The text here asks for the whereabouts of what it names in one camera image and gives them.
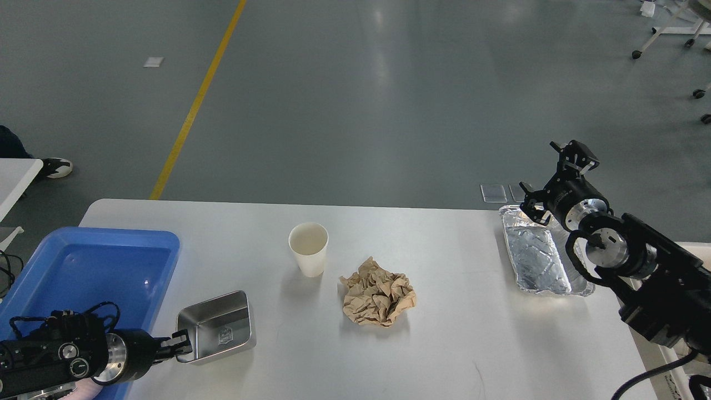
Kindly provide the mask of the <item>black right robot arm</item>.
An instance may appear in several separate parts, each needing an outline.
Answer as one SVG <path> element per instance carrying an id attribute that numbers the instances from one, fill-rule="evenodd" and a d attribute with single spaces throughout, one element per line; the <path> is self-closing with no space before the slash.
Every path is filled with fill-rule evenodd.
<path id="1" fill-rule="evenodd" d="M 558 155 L 555 173 L 543 189 L 520 182 L 520 209 L 542 226 L 558 221 L 573 267 L 614 292 L 622 302 L 620 319 L 632 330 L 663 347 L 683 341 L 709 359 L 709 270 L 703 261 L 637 216 L 615 215 L 585 177 L 600 164 L 587 145 L 550 145 Z"/>

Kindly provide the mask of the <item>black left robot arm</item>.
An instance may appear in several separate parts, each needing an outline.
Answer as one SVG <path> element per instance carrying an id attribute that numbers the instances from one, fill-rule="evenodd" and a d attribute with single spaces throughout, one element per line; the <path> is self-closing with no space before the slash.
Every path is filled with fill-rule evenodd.
<path id="1" fill-rule="evenodd" d="M 14 316 L 13 337 L 1 344 L 2 398 L 19 398 L 88 379 L 99 387 L 132 382 L 150 368 L 193 350 L 187 330 L 153 337 L 142 329 L 119 329 L 119 307 L 102 316 L 99 302 L 83 312 L 53 311 L 48 317 Z"/>

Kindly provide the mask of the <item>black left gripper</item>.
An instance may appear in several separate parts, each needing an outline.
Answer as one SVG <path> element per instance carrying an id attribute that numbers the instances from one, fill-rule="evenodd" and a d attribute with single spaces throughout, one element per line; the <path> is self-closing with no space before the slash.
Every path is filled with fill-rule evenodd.
<path id="1" fill-rule="evenodd" d="M 168 337 L 152 337 L 141 329 L 118 329 L 105 335 L 108 360 L 92 377 L 100 386 L 111 386 L 140 379 L 155 364 L 190 354 L 192 344 L 187 330 Z"/>

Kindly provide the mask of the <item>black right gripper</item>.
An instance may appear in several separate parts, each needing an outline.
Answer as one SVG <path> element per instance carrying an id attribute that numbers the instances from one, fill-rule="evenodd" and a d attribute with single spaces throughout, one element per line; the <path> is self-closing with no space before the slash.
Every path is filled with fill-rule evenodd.
<path id="1" fill-rule="evenodd" d="M 584 179 L 587 172 L 600 165 L 592 150 L 577 140 L 565 145 L 551 141 L 549 145 L 558 153 L 555 178 L 538 190 L 527 182 L 519 182 L 524 192 L 520 210 L 541 226 L 547 226 L 555 218 L 566 231 L 577 230 L 590 213 L 609 213 L 608 200 Z"/>

